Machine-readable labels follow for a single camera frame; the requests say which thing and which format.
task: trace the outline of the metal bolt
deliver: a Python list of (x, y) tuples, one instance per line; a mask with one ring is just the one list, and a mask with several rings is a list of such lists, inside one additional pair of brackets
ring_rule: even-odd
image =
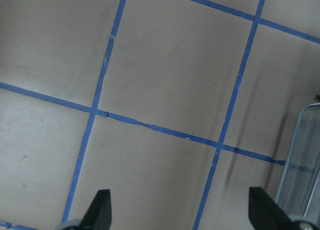
[(313, 230), (313, 227), (307, 222), (300, 222), (299, 223), (299, 228), (301, 230)]

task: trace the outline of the floor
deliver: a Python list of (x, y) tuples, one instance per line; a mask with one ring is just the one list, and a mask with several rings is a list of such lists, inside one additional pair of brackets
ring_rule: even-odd
[(252, 229), (320, 93), (319, 0), (0, 0), (0, 226)]

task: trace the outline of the blue tape grid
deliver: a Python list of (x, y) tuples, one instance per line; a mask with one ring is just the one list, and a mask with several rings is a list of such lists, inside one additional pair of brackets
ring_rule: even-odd
[[(208, 0), (189, 0), (189, 1), (201, 4), (201, 5), (204, 5), (204, 6), (207, 6), (207, 7), (211, 7), (213, 9), (217, 9), (217, 10), (232, 14), (234, 16), (238, 16), (238, 17), (244, 18), (246, 20), (252, 21), (251, 31), (250, 31), (249, 38), (248, 38), (248, 41), (247, 41), (247, 44), (246, 44), (246, 48), (245, 48), (245, 51), (244, 51), (244, 54), (243, 54), (243, 58), (242, 58), (241, 65), (240, 65), (240, 69), (239, 69), (238, 76), (237, 76), (237, 79), (236, 79), (236, 82), (235, 82), (235, 85), (234, 85), (234, 88), (233, 88), (233, 92), (232, 92), (232, 95), (231, 95), (231, 100), (230, 100), (230, 103), (229, 103), (229, 106), (228, 106), (228, 110), (227, 110), (227, 113), (226, 113), (226, 116), (225, 116), (225, 121), (224, 121), (224, 124), (223, 124), (222, 131), (221, 131), (220, 138), (219, 138), (218, 142), (215, 142), (215, 141), (212, 141), (212, 140), (208, 140), (208, 139), (204, 139), (204, 138), (197, 137), (197, 136), (193, 136), (193, 135), (186, 134), (186, 133), (183, 133), (183, 132), (171, 130), (171, 129), (164, 128), (164, 127), (159, 127), (159, 126), (156, 126), (156, 125), (142, 123), (142, 122), (139, 122), (139, 121), (137, 121), (135, 119), (132, 119), (132, 118), (129, 118), (129, 117), (121, 116), (121, 115), (114, 114), (114, 113), (108, 113), (108, 112), (105, 112), (105, 111), (102, 111), (102, 110), (98, 109), (99, 99), (100, 99), (100, 95), (101, 95), (101, 91), (102, 91), (103, 80), (104, 80), (105, 74), (106, 74), (107, 69), (108, 69), (108, 64), (109, 64), (109, 61), (110, 61), (110, 57), (111, 57), (111, 53), (112, 53), (112, 49), (113, 49), (113, 45), (114, 45), (114, 38), (117, 36), (117, 32), (118, 32), (118, 29), (119, 29), (119, 25), (120, 25), (122, 13), (123, 13), (123, 10), (124, 10), (125, 4), (126, 4), (126, 0), (120, 0), (119, 6), (118, 6), (118, 10), (117, 10), (117, 13), (116, 13), (116, 16), (115, 16), (113, 28), (112, 28), (110, 37), (108, 38), (109, 41), (108, 41), (108, 45), (107, 45), (107, 48), (106, 48), (103, 64), (102, 64), (102, 67), (101, 67), (98, 83), (97, 83), (97, 86), (96, 86), (92, 107), (84, 106), (84, 105), (81, 105), (81, 104), (77, 104), (77, 103), (74, 103), (74, 102), (62, 100), (62, 99), (59, 99), (59, 98), (56, 98), (56, 97), (52, 97), (52, 96), (48, 96), (48, 95), (45, 95), (45, 94), (29, 91), (29, 90), (26, 90), (26, 89), (23, 89), (23, 88), (20, 88), (20, 87), (16, 87), (16, 86), (12, 86), (12, 85), (0, 82), (0, 88), (2, 88), (2, 89), (8, 90), (8, 91), (12, 91), (12, 92), (16, 92), (16, 93), (19, 93), (19, 94), (23, 94), (23, 95), (26, 95), (26, 96), (34, 97), (34, 98), (37, 98), (37, 99), (40, 99), (40, 100), (44, 100), (44, 101), (48, 101), (48, 102), (51, 102), (51, 103), (55, 103), (55, 104), (58, 104), (58, 105), (61, 105), (61, 106), (70, 107), (70, 108), (73, 108), (73, 109), (76, 109), (76, 110), (80, 110), (80, 111), (84, 111), (84, 112), (90, 113), (90, 116), (89, 116), (89, 119), (88, 119), (88, 123), (87, 123), (87, 127), (86, 127), (86, 130), (85, 130), (85, 133), (83, 135), (82, 142), (81, 142), (81, 148), (80, 148), (80, 151), (79, 151), (79, 154), (78, 154), (77, 163), (76, 163), (76, 167), (75, 167), (75, 170), (74, 170), (74, 175), (73, 175), (71, 187), (70, 187), (70, 190), (69, 190), (68, 199), (66, 201), (65, 210), (64, 210), (64, 213), (63, 213), (63, 217), (62, 217), (63, 221), (66, 221), (68, 219), (68, 215), (69, 215), (70, 208), (71, 208), (71, 203), (72, 203), (72, 200), (73, 200), (73, 197), (74, 197), (74, 193), (75, 193), (75, 190), (76, 190), (76, 185), (77, 185), (77, 182), (78, 182), (78, 177), (79, 177), (81, 166), (82, 166), (83, 159), (84, 159), (84, 154), (85, 154), (85, 151), (86, 151), (86, 148), (87, 148), (88, 139), (89, 139), (89, 136), (90, 136), (90, 133), (91, 133), (91, 129), (92, 129), (92, 126), (93, 126), (93, 123), (94, 123), (96, 115), (102, 116), (102, 117), (110, 117), (112, 119), (115, 119), (115, 120), (118, 120), (118, 121), (121, 121), (121, 122), (125, 122), (125, 123), (129, 123), (129, 124), (142, 125), (142, 126), (150, 128), (150, 129), (152, 129), (154, 131), (162, 132), (164, 134), (168, 134), (168, 135), (172, 135), (172, 136), (188, 139), (190, 141), (198, 142), (198, 143), (201, 143), (201, 144), (209, 145), (209, 146), (212, 146), (212, 147), (216, 147), (216, 153), (215, 153), (215, 156), (214, 156), (213, 161), (212, 161), (212, 165), (211, 165), (211, 169), (210, 169), (210, 172), (209, 172), (209, 175), (208, 175), (208, 178), (207, 178), (206, 186), (204, 188), (204, 192), (203, 192), (203, 195), (202, 195), (202, 198), (201, 198), (199, 209), (198, 209), (198, 212), (197, 212), (197, 215), (196, 215), (196, 219), (195, 219), (195, 222), (194, 222), (194, 225), (193, 225), (193, 230), (197, 230), (198, 227), (199, 227), (199, 222), (200, 222), (200, 219), (201, 219), (201, 215), (202, 215), (205, 203), (206, 203), (206, 199), (207, 199), (207, 196), (208, 196), (208, 193), (209, 193), (209, 190), (210, 190), (211, 182), (212, 182), (212, 179), (213, 179), (213, 176), (214, 176), (214, 173), (215, 173), (215, 169), (217, 167), (217, 163), (218, 163), (218, 160), (219, 160), (219, 156), (220, 156), (221, 150), (230, 151), (230, 152), (233, 152), (233, 153), (236, 153), (236, 154), (241, 154), (241, 155), (244, 155), (244, 156), (252, 157), (252, 158), (255, 158), (255, 159), (259, 159), (259, 160), (270, 162), (270, 163), (274, 163), (274, 164), (279, 164), (279, 165), (284, 165), (285, 164), (285, 161), (283, 161), (283, 160), (274, 160), (272, 157), (265, 156), (263, 154), (258, 154), (258, 153), (255, 153), (255, 152), (251, 152), (251, 151), (247, 151), (247, 150), (244, 150), (244, 149), (236, 148), (236, 147), (233, 147), (233, 146), (225, 145), (225, 144), (223, 144), (223, 142), (224, 142), (224, 139), (226, 137), (228, 126), (229, 126), (229, 123), (230, 123), (230, 120), (231, 120), (231, 115), (232, 115), (232, 112), (233, 112), (233, 109), (234, 109), (234, 106), (235, 106), (235, 102), (236, 102), (237, 95), (238, 95), (238, 92), (239, 92), (240, 84), (241, 84), (242, 77), (243, 77), (243, 74), (244, 74), (244, 71), (245, 71), (245, 68), (246, 68), (247, 60), (248, 60), (248, 57), (249, 57), (249, 54), (250, 54), (250, 50), (251, 50), (251, 47), (252, 47), (252, 44), (253, 44), (253, 40), (254, 40), (254, 37), (255, 37), (255, 34), (256, 34), (256, 31), (257, 31), (258, 24), (261, 24), (261, 25), (264, 25), (264, 26), (267, 26), (267, 27), (271, 27), (273, 29), (276, 29), (276, 30), (279, 30), (279, 31), (288, 33), (290, 35), (294, 35), (294, 36), (303, 38), (303, 39), (306, 39), (306, 40), (311, 41), (311, 42), (315, 42), (317, 44), (320, 44), (320, 38), (308, 35), (306, 33), (291, 29), (289, 27), (282, 26), (280, 24), (277, 24), (277, 23), (274, 23), (274, 22), (271, 22), (271, 21), (268, 21), (268, 20), (265, 20), (265, 19), (261, 19), (260, 17), (261, 17), (261, 13), (262, 13), (262, 9), (263, 9), (263, 5), (264, 5), (265, 0), (259, 0), (259, 4), (258, 4), (258, 8), (257, 8), (255, 16), (247, 14), (247, 13), (244, 13), (244, 12), (241, 12), (241, 11), (238, 11), (238, 10), (235, 10), (235, 9), (232, 9), (230, 7), (219, 5), (217, 3), (214, 3), (214, 2), (211, 2), (211, 1), (208, 1)], [(295, 168), (295, 169), (298, 169), (298, 170), (306, 171), (306, 172), (312, 172), (312, 169), (306, 169), (305, 167), (301, 167), (299, 165), (295, 165), (295, 166), (291, 166), (291, 167)], [(0, 221), (0, 226), (6, 227), (8, 229), (16, 229), (16, 230), (36, 230), (34, 228), (29, 228), (29, 227), (25, 227), (25, 226), (21, 226), (21, 225), (12, 225), (11, 223), (5, 222), (5, 221)]]

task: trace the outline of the concrete floor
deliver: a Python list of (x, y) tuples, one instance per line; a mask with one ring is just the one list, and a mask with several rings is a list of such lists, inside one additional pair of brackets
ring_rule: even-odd
[(109, 188), (114, 230), (252, 229), (249, 187), (275, 196), (320, 93), (319, 8), (0, 0), (0, 226), (54, 229)]

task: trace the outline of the metal basket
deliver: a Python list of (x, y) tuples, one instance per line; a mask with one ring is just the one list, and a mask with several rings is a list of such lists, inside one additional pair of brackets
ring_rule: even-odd
[(320, 227), (320, 104), (300, 113), (275, 201)]

